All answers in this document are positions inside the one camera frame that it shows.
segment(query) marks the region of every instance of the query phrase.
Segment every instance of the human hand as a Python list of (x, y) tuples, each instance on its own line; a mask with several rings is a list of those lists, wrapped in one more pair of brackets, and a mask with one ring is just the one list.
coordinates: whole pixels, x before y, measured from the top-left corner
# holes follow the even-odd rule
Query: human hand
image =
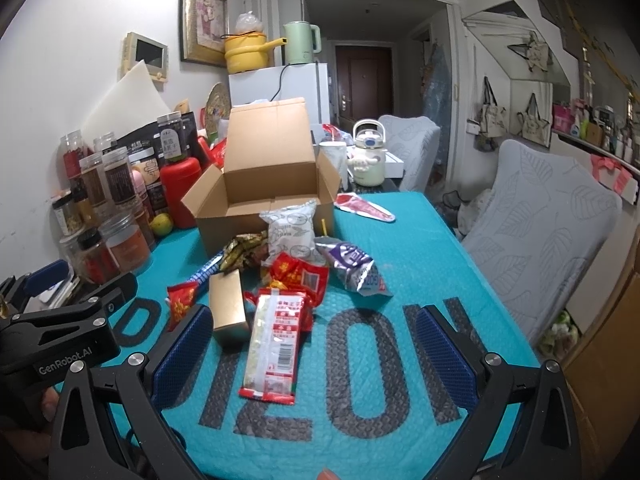
[(56, 408), (58, 407), (58, 393), (53, 388), (48, 388), (42, 394), (40, 401), (40, 409), (42, 415), (49, 421), (49, 424), (41, 433), (30, 430), (4, 430), (7, 442), (15, 449), (25, 462), (33, 462), (46, 458), (49, 455), (49, 447), (51, 444), (51, 422), (56, 416)]

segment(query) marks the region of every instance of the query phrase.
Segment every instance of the wooden door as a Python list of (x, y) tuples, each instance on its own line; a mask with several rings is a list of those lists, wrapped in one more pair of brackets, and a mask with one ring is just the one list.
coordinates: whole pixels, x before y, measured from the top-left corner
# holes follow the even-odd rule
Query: wooden door
[(348, 132), (355, 121), (377, 119), (394, 109), (391, 49), (336, 46), (338, 114)]

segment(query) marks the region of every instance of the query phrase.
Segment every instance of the red thermos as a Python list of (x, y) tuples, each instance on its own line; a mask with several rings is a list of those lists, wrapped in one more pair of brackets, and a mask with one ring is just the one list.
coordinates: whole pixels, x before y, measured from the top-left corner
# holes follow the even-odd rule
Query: red thermos
[(201, 174), (200, 163), (197, 158), (192, 156), (176, 164), (167, 164), (160, 169), (160, 182), (162, 182), (162, 188), (164, 188), (169, 214), (174, 219), (174, 224), (177, 228), (189, 229), (196, 227), (195, 218), (185, 208), (181, 200)]

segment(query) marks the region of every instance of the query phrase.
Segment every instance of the power cord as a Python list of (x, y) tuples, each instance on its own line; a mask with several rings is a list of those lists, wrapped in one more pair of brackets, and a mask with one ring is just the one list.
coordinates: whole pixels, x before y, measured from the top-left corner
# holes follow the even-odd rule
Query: power cord
[(280, 81), (278, 83), (278, 91), (273, 95), (273, 97), (271, 99), (269, 99), (269, 101), (273, 101), (276, 96), (280, 93), (280, 90), (282, 90), (282, 74), (284, 74), (284, 71), (287, 69), (287, 67), (290, 65), (285, 65), (284, 67), (282, 67), (282, 70), (280, 71)]

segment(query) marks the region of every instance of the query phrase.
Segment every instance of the picture frame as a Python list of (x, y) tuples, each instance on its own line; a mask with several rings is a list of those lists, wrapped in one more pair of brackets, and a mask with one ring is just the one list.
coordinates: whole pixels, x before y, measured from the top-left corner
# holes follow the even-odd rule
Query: picture frame
[(183, 61), (226, 67), (226, 0), (180, 0), (179, 29)]
[(124, 40), (124, 48), (122, 49), (122, 75), (124, 76), (139, 61), (145, 62), (151, 79), (161, 83), (166, 82), (169, 66), (168, 47), (135, 32), (130, 32)]

